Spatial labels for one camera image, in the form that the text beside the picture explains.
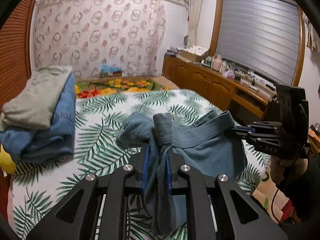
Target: human hand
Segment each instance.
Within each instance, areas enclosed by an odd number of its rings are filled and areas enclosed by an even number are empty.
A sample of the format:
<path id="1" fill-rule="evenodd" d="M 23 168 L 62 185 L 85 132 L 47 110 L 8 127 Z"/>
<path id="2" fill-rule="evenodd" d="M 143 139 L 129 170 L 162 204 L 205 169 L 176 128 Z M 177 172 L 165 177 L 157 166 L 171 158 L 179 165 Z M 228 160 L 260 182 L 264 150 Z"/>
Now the human hand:
<path id="1" fill-rule="evenodd" d="M 271 156 L 270 176 L 272 181 L 279 185 L 284 180 L 284 170 L 291 167 L 294 160 L 280 160 L 278 157 Z M 294 181 L 300 178 L 308 168 L 308 159 L 298 158 L 289 174 L 289 180 Z"/>

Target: floral rug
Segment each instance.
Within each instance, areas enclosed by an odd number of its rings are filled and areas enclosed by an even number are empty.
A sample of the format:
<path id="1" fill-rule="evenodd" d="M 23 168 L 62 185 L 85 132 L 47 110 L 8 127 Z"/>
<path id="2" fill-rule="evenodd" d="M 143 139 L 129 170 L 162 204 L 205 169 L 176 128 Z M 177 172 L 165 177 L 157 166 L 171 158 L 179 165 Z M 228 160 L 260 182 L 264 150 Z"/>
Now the floral rug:
<path id="1" fill-rule="evenodd" d="M 149 92 L 154 90 L 170 90 L 150 77 L 116 77 L 87 79 L 77 81 L 75 91 L 77 98 L 92 98 L 120 92 Z"/>

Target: louvered door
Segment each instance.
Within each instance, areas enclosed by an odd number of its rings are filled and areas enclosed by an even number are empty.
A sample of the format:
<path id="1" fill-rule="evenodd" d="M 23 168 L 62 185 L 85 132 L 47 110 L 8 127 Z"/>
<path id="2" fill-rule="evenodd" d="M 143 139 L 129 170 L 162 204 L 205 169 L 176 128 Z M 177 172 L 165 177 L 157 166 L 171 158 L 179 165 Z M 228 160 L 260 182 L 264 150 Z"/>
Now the louvered door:
<path id="1" fill-rule="evenodd" d="M 29 37 L 36 0 L 22 0 L 0 30 L 0 112 L 31 75 Z"/>

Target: window blind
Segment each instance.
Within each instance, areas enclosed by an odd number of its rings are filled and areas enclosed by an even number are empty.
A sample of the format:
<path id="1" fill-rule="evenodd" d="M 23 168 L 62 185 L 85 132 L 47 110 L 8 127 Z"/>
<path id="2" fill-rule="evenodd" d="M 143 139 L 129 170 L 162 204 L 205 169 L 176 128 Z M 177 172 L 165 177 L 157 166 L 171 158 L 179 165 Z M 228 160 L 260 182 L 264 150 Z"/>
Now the window blind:
<path id="1" fill-rule="evenodd" d="M 290 85 L 300 40 L 292 0 L 223 0 L 216 54 Z"/>

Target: yellow cloth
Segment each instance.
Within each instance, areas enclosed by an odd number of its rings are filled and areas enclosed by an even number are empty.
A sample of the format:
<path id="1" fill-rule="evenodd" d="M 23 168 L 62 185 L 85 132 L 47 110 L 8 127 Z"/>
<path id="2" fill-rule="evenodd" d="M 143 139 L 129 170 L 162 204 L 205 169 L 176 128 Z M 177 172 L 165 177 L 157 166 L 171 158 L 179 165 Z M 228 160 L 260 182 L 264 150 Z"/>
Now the yellow cloth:
<path id="1" fill-rule="evenodd" d="M 14 174 L 16 170 L 16 165 L 12 161 L 10 154 L 4 151 L 2 144 L 0 144 L 0 166 L 8 174 Z"/>

